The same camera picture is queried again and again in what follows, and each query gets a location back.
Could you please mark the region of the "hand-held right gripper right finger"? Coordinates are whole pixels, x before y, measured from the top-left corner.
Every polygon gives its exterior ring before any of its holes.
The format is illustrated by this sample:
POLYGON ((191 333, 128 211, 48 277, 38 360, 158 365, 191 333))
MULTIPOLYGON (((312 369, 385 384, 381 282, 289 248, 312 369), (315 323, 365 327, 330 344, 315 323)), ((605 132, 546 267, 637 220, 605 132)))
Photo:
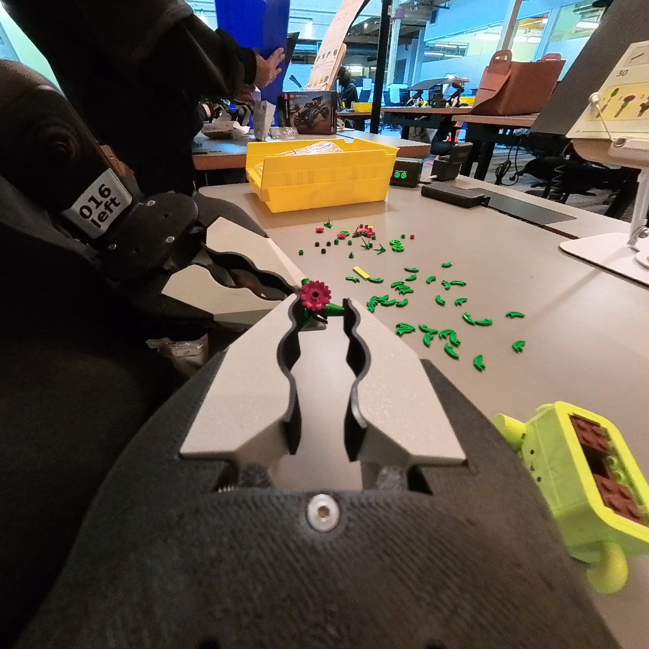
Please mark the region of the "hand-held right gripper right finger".
POLYGON ((385 467, 405 474, 415 466, 466 462, 453 427, 417 353, 352 298, 343 302, 346 362, 354 381, 344 441, 360 463, 362 484, 385 467))

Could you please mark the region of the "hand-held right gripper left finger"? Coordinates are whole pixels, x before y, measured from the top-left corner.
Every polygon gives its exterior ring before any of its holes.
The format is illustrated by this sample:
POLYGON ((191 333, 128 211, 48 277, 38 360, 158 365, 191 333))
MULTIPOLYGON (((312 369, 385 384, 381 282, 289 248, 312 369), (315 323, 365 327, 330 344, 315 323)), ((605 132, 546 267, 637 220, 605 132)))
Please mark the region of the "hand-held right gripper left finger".
POLYGON ((302 421, 291 370, 301 354, 303 319, 299 297, 290 296, 227 348, 182 457, 269 468, 296 454, 302 421))

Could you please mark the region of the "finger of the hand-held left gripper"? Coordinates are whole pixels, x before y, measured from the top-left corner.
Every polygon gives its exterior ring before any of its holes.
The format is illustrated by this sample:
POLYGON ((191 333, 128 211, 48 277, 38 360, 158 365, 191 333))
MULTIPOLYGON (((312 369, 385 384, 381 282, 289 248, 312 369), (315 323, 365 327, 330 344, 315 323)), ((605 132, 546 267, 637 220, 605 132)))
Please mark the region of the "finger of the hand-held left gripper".
POLYGON ((255 325, 284 300, 262 298, 249 288, 225 286, 198 264, 173 273, 161 292, 209 313, 219 324, 239 327, 255 325))
POLYGON ((264 288, 291 293, 302 286, 302 272, 270 238, 219 217, 206 232, 209 257, 228 271, 245 271, 264 288))

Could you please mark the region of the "toy flower stem assembly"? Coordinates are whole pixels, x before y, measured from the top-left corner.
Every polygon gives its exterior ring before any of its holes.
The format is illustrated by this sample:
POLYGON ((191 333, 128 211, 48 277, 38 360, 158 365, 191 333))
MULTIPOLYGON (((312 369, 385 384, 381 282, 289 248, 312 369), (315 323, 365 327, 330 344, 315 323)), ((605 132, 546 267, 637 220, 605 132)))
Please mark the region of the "toy flower stem assembly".
POLYGON ((331 291, 324 282, 304 278, 298 296, 303 313, 304 328, 327 320, 329 316, 327 308, 331 301, 331 291))

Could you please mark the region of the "clear plastic bag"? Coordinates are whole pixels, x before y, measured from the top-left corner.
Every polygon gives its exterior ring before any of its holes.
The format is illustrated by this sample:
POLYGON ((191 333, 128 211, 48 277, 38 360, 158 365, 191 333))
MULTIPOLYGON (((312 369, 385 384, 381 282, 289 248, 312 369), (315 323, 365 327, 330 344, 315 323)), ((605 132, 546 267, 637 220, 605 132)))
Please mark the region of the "clear plastic bag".
POLYGON ((207 334, 190 341, 174 341, 168 337, 148 339, 146 345, 170 360, 174 368, 186 378, 195 375, 209 360, 207 334))

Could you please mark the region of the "scattered green leaf pieces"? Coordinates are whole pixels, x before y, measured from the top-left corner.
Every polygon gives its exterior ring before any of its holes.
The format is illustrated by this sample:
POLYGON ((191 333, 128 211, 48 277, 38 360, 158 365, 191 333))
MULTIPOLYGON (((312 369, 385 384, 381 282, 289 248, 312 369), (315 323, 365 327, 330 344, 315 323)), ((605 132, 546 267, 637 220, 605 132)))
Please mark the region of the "scattered green leaf pieces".
MULTIPOLYGON (((409 303, 409 298, 407 296, 414 293, 414 287, 412 283, 419 278, 420 269, 417 267, 405 267, 404 272, 409 273, 409 275, 395 282, 390 283, 389 288, 395 291, 398 296, 401 296, 402 299, 397 299, 392 297, 391 294, 386 295, 372 295, 366 300, 366 308, 370 313, 376 313, 377 307, 385 308, 405 308, 409 303)), ((353 282, 355 284, 360 284, 361 282, 367 282, 369 284, 378 285, 379 287, 385 282, 381 277, 373 277, 370 275, 369 280, 363 280, 358 275, 353 272, 352 274, 345 276, 346 282, 353 282)), ((435 275, 429 275, 425 278, 425 284, 429 286, 437 281, 435 275)), ((441 287, 448 291, 453 287, 465 287, 466 282, 463 280, 445 280, 441 281, 441 287)), ((452 301, 452 304, 456 307, 461 307, 468 302, 468 298, 460 296, 452 301)), ((434 304, 440 307, 445 307, 447 305, 447 300, 441 295, 437 294, 434 296, 434 304)), ((504 317, 509 320, 517 320, 526 318, 524 312, 510 310, 505 312, 504 317)), ((461 320, 465 324, 471 327, 491 327, 494 325, 494 319, 484 318, 484 319, 475 319, 470 313, 463 312, 461 314, 461 320)), ((414 333, 419 333, 422 336, 423 344, 430 348, 430 345, 435 339, 443 341, 443 351, 444 353, 453 360, 459 360, 459 348, 461 346, 461 340, 458 337, 458 333, 455 329, 445 328, 438 329, 436 327, 430 327, 425 323, 418 323, 417 325, 411 324, 405 321, 398 321, 394 325, 394 335, 402 337, 405 335, 410 335, 414 333)), ((511 344, 511 349, 514 353, 520 354, 523 353, 526 345, 524 339, 517 339, 511 344)), ((484 361, 483 354, 476 354, 472 359, 472 365, 478 372, 483 372, 486 369, 486 364, 484 361)))

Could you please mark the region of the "yellow plastic bin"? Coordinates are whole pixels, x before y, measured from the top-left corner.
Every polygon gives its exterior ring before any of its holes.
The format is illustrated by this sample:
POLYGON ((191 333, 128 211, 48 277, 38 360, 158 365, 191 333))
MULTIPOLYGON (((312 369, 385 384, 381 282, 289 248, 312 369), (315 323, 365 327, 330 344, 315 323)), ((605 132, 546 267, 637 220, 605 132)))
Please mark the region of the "yellow plastic bin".
POLYGON ((253 142, 246 174, 275 214, 381 202, 399 149, 367 140, 253 142))

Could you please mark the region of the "black toy set box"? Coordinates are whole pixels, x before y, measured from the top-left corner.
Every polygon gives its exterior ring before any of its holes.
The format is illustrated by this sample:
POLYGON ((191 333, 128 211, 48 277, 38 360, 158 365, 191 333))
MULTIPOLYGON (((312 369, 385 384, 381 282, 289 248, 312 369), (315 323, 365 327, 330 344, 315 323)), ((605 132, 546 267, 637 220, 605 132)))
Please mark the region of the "black toy set box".
POLYGON ((336 135, 338 108, 339 95, 333 91, 284 92, 278 103, 279 125, 298 134, 336 135))

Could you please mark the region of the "group of pink round studs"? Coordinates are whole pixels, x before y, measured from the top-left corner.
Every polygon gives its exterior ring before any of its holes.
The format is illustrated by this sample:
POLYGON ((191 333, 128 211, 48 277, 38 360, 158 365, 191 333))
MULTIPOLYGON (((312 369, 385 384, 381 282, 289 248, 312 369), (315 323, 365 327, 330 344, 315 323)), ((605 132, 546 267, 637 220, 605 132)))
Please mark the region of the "group of pink round studs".
MULTIPOLYGON (((372 238, 375 238, 375 239, 376 239, 376 238, 378 238, 378 236, 380 235, 380 233, 381 233, 381 231, 377 230, 377 228, 374 227, 373 225, 371 225, 371 224, 369 224, 369 223, 360 223, 360 224, 355 228, 355 230, 352 232, 351 236, 352 236, 353 238, 359 238, 359 237, 362 237, 362 238, 366 238, 366 239, 372 239, 372 238), (372 237, 371 237, 371 238, 366 238, 366 237, 363 237, 363 236, 355 236, 355 235, 354 235, 354 233, 355 233, 357 230, 363 230, 363 229, 371 230, 371 231, 373 232, 372 237)), ((401 239, 401 235, 395 236, 393 239, 400 239, 400 240, 404 240, 404 241, 405 241, 405 240, 414 240, 414 239, 416 239, 416 235, 415 235, 415 234, 408 234, 408 233, 406 233, 405 235, 407 236, 406 239, 401 239)))

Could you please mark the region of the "black power bank green display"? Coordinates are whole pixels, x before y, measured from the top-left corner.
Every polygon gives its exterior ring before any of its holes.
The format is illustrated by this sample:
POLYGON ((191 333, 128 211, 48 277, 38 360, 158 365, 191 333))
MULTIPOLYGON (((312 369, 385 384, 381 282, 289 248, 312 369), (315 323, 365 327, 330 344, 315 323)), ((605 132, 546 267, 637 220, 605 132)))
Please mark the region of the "black power bank green display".
POLYGON ((391 186, 416 188, 420 183, 424 158, 397 157, 394 161, 393 172, 389 181, 391 186))

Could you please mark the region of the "lime green toy cart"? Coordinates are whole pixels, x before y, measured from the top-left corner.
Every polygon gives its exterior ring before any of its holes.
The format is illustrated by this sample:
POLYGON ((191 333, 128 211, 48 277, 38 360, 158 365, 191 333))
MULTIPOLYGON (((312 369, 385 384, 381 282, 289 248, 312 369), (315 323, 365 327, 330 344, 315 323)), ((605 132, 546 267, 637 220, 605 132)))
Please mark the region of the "lime green toy cart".
POLYGON ((647 524, 648 483, 619 430, 601 415, 561 401, 540 406, 526 422, 499 413, 492 423, 541 491, 569 554, 588 565, 591 587, 603 595, 622 590, 628 581, 628 558, 648 553, 648 525, 606 507, 593 475, 627 487, 647 524), (612 455, 585 456, 571 414, 605 427, 612 455))

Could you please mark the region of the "dark brown toy brick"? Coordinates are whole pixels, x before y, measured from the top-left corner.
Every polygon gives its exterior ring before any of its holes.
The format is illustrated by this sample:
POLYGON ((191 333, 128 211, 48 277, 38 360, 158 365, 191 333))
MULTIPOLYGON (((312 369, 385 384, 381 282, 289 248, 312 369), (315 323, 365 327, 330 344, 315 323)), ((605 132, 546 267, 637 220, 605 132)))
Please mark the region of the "dark brown toy brick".
POLYGON ((610 437, 605 427, 576 414, 571 414, 569 419, 585 456, 605 458, 612 455, 610 437))
POLYGON ((593 475, 604 505, 615 514, 640 525, 647 526, 645 514, 635 503, 632 492, 622 484, 603 475, 593 475))

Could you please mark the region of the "brown cardboard box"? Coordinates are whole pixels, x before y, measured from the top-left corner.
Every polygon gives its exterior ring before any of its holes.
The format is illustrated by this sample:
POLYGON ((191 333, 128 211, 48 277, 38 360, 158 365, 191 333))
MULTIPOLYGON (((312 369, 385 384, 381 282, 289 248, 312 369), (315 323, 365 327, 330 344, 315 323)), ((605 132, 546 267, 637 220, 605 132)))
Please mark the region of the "brown cardboard box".
POLYGON ((305 90, 330 92, 345 53, 349 29, 367 1, 343 1, 322 40, 305 90))

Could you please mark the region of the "black power adapter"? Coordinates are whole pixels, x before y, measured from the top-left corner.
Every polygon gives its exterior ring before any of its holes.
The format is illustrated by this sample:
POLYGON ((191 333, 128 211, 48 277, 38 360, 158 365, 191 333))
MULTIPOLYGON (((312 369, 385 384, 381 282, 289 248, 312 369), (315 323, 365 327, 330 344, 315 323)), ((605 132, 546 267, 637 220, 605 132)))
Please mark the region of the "black power adapter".
POLYGON ((449 183, 432 182, 423 184, 420 194, 428 199, 443 202, 448 205, 471 209, 488 207, 491 196, 475 188, 462 188, 449 183))

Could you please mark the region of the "blue plastic bin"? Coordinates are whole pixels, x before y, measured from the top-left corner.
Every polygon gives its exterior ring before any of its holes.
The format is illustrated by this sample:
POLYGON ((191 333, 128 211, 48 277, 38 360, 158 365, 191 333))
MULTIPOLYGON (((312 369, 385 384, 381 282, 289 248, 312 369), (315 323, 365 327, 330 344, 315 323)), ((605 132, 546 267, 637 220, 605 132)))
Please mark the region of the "blue plastic bin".
POLYGON ((262 101, 275 106, 283 92, 283 83, 298 33, 288 32, 290 1, 215 1, 217 25, 225 29, 242 47, 258 51, 264 58, 278 48, 284 49, 280 75, 261 90, 262 101))

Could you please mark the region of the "black charger box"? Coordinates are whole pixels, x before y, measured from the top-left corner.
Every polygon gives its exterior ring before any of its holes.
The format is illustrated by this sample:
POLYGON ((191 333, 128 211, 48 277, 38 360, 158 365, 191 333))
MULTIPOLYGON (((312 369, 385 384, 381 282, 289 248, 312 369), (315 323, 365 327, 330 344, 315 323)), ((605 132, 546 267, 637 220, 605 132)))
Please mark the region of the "black charger box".
POLYGON ((462 165, 469 160, 472 150, 471 142, 455 143, 446 155, 437 157, 433 161, 433 180, 447 182, 456 179, 462 165))

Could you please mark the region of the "black vertical pole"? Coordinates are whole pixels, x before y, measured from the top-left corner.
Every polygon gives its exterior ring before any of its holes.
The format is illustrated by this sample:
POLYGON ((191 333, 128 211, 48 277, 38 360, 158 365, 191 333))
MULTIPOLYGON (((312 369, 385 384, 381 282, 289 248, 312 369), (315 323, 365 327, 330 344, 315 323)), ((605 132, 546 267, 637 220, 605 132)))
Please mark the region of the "black vertical pole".
POLYGON ((377 65, 375 72, 374 90, 372 94, 372 106, 370 111, 370 134, 379 133, 386 61, 389 49, 392 5, 393 1, 382 1, 381 5, 380 26, 378 33, 377 65))

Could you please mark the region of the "dark grey desk cover panel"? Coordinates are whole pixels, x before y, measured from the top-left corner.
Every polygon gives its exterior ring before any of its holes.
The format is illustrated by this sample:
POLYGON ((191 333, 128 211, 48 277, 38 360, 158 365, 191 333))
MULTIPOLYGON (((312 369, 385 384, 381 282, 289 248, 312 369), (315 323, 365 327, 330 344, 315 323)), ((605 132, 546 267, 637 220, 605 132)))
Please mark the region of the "dark grey desk cover panel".
POLYGON ((549 225, 576 220, 572 215, 563 214, 520 198, 509 197, 493 191, 485 191, 485 196, 489 198, 489 208, 528 223, 549 225))

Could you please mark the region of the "wooden background desk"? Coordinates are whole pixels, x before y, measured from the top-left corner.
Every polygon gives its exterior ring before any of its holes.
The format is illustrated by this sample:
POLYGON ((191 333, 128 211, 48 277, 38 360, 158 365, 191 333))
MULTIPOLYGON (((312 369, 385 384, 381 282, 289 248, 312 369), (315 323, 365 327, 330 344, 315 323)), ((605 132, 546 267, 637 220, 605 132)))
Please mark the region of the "wooden background desk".
POLYGON ((414 127, 438 128, 439 126, 454 128, 466 124, 466 138, 478 146, 478 154, 486 157, 493 153, 495 145, 516 147, 518 136, 506 135, 501 132, 516 129, 529 129, 539 116, 538 113, 514 116, 482 116, 475 115, 470 108, 461 109, 431 109, 431 108, 383 108, 380 111, 384 126, 396 126, 401 129, 401 137, 373 135, 350 128, 338 132, 339 136, 350 139, 360 138, 373 142, 383 142, 399 150, 399 155, 410 158, 424 158, 429 155, 431 145, 408 140, 406 136, 414 127))

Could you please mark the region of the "white book stand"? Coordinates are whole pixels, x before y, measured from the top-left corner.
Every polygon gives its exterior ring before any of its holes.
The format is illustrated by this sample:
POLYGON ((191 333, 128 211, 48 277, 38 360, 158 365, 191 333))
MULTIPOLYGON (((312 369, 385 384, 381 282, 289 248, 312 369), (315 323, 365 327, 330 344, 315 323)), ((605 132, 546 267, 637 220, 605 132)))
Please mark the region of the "white book stand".
POLYGON ((648 287, 648 140, 628 136, 612 137, 609 153, 622 162, 636 165, 640 172, 629 232, 611 232, 562 243, 563 252, 600 269, 648 287))

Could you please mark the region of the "brown leather bag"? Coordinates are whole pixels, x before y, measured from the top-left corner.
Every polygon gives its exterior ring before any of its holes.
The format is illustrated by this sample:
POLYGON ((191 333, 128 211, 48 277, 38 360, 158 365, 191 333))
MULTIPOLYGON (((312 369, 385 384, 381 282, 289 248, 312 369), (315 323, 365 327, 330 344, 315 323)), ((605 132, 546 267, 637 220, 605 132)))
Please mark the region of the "brown leather bag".
POLYGON ((471 114, 524 116, 540 113, 565 63, 558 53, 546 54, 536 62, 516 62, 510 50, 497 51, 484 70, 471 114))

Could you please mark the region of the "black monitor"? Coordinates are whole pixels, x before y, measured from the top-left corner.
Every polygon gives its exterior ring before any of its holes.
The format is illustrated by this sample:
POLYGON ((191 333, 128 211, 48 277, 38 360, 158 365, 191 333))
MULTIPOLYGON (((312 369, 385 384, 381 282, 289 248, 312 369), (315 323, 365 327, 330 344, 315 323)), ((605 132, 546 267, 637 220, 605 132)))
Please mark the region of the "black monitor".
POLYGON ((531 134, 565 136, 632 43, 648 40, 648 2, 613 1, 532 125, 531 134))

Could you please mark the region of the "instruction booklet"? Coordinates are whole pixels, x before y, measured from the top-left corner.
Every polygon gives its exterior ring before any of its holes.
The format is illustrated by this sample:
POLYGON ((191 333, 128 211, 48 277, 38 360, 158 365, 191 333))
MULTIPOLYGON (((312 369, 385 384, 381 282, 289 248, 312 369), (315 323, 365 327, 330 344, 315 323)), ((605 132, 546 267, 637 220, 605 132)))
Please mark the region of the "instruction booklet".
POLYGON ((648 41, 628 46, 567 133, 571 140, 648 139, 648 41))

